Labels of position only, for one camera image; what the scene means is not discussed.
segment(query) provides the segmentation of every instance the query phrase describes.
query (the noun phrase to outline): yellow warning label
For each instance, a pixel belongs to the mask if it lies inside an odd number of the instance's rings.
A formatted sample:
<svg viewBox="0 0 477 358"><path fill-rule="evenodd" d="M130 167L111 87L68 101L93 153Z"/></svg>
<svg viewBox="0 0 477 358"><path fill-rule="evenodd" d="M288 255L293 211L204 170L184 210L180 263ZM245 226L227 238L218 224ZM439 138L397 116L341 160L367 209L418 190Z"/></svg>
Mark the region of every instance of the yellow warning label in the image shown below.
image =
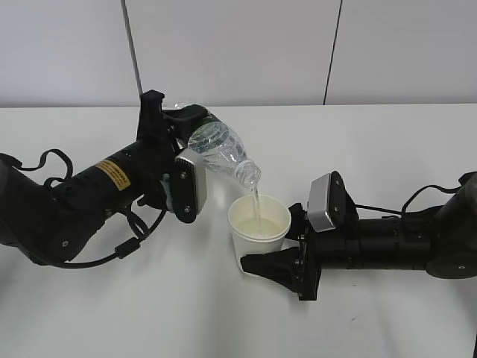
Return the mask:
<svg viewBox="0 0 477 358"><path fill-rule="evenodd" d="M114 184L118 187L118 190L124 190L131 182L127 177L126 173L122 171L118 165L111 160L105 159L95 165L96 168L101 169L103 172L107 174L108 177L114 182Z"/></svg>

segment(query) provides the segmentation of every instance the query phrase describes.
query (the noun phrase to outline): white paper cup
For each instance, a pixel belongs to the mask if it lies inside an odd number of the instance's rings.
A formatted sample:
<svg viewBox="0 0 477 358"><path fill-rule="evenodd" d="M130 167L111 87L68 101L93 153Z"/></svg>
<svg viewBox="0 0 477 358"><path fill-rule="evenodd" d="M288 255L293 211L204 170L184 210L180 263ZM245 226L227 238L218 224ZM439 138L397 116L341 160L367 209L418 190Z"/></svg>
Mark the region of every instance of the white paper cup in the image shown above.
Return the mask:
<svg viewBox="0 0 477 358"><path fill-rule="evenodd" d="M283 240L290 230L291 215L288 209L275 198L259 195L261 217L273 222L279 228L279 233L273 236L254 236L240 231L238 226L247 219L254 217L253 198L247 195L235 200L229 209L229 225L232 233L233 246L236 250L237 265L242 272L241 257L248 254L267 254L281 249Z"/></svg>

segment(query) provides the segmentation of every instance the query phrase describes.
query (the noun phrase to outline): tabletop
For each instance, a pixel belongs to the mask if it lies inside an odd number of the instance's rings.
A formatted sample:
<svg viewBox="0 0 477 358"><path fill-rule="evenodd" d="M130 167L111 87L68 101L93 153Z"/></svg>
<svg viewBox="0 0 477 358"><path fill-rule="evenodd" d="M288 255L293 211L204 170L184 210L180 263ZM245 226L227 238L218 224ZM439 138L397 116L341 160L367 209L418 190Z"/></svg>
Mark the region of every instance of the tabletop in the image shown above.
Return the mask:
<svg viewBox="0 0 477 358"><path fill-rule="evenodd" d="M420 187L454 187L477 169L477 104L216 107L262 169L259 191L289 206L338 170L357 203L399 209ZM64 150L75 172L134 141L138 108L0 109L0 151L25 165ZM30 176L61 176L50 159ZM477 280L421 271L323 270L318 300L244 276L227 226L243 195L207 174L193 224L172 214L124 260L84 270L36 266L0 248L0 357L455 357L470 358ZM443 204L424 192L410 210ZM148 222L157 212L142 207ZM377 217L362 213L364 217ZM128 237L108 220L78 260L110 254Z"/></svg>

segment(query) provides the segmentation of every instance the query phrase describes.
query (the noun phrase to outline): cup rim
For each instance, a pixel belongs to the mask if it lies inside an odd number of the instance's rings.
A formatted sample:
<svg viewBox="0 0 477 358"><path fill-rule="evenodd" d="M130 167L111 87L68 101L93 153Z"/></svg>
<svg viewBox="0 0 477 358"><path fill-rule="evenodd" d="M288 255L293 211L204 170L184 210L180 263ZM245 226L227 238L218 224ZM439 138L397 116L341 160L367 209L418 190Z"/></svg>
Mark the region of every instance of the cup rim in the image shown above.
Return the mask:
<svg viewBox="0 0 477 358"><path fill-rule="evenodd" d="M280 231L280 233L278 233L277 235L273 235L273 236L270 236L266 239L255 239L253 237L250 237L250 235L238 230L236 228L235 225L232 225L232 222L231 222L231 219L230 219L230 210L232 209L232 207L236 204L237 201L239 200L242 200L243 198L246 198L246 197L249 197L249 196L252 196L251 194L248 194L248 195L244 195L244 196L241 196L240 198L237 198L236 200L234 200L234 202L230 205L229 207L229 211L227 213L227 219L228 219L228 222L229 222L229 226L232 230L234 230L236 233L239 233L243 239L247 240L247 241L252 241L252 242L274 242L274 241L277 241L277 240L280 240L280 239L283 239L286 235L287 232L290 231L290 226L291 226L291 214L290 214L290 210L288 210L288 208L282 204L282 202L280 200L278 200L277 198L274 198L273 196L270 196L270 195L263 195L263 194L259 194L259 198L260 197L263 197L263 198L269 198L269 199L272 199L274 201L276 201L278 204L282 205L282 207L286 210L287 212L287 217L288 217L288 225L286 227L285 230L282 230Z"/></svg>

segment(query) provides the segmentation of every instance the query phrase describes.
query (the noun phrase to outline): cable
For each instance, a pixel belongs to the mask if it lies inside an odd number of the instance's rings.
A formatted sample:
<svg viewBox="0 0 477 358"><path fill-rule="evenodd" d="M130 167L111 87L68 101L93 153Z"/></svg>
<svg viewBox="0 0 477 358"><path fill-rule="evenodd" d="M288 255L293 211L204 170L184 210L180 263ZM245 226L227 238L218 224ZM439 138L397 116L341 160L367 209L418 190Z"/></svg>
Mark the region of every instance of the cable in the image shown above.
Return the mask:
<svg viewBox="0 0 477 358"><path fill-rule="evenodd" d="M165 216L166 213L167 213L167 211L165 211L165 210L162 210L160 212L159 216L157 216L156 221L149 228L149 234L151 234L154 230L156 230L156 228L159 226L161 221L164 219L164 216Z"/></svg>
<svg viewBox="0 0 477 358"><path fill-rule="evenodd" d="M137 241L137 248L139 248L139 243L140 242L143 242L144 240L146 240L150 235L151 233L157 229L157 227L159 226L159 224L161 223L161 221L164 219L164 216L165 214L167 213L167 211L165 210L161 210L161 212L159 213L159 215L157 216L157 219L154 221L154 223L151 225L151 227L148 227L141 218L139 218L135 213L133 213L131 210L130 210L130 206L129 207L126 207L125 209L123 210L120 210L119 213L123 214L126 216L127 218L127 222L128 224L130 225L130 228L131 230L136 233L136 235L138 236L136 241ZM114 260L115 258L118 258L118 253L117 252L114 252L113 254L109 255L109 256L106 256L106 257L103 257L102 259L99 259L99 260L96 260L96 261L89 261L87 263L56 263L56 262L52 262L50 261L49 258L43 256L42 254L40 255L37 255L37 253L35 253L35 256L37 256L40 260L42 260L44 263L50 265L50 266L54 266L54 267L58 267L60 269L88 269L88 268L91 268L91 267L96 267L96 266L100 266L100 265L103 265L105 263L108 263L109 261L112 261Z"/></svg>
<svg viewBox="0 0 477 358"><path fill-rule="evenodd" d="M438 186L438 185L426 185L422 188L420 188L419 190L417 190L410 198L409 200L406 201L406 203L402 206L402 209L401 209L401 216L404 218L405 215L407 214L406 210L408 209L409 205L411 204L411 202L421 193L423 192L424 190L428 189L428 188L432 188L432 189L437 189L439 190L440 192L443 192L445 194L455 194L461 187L458 186L457 188L452 188L452 189L447 189L447 188L443 188L442 186Z"/></svg>
<svg viewBox="0 0 477 358"><path fill-rule="evenodd" d="M357 209L364 209L364 210L371 210L371 211L379 211L380 213L388 213L388 214L396 214L396 215L401 215L400 211L397 210L389 210L389 209L384 209L382 207L369 207L367 205L356 205Z"/></svg>

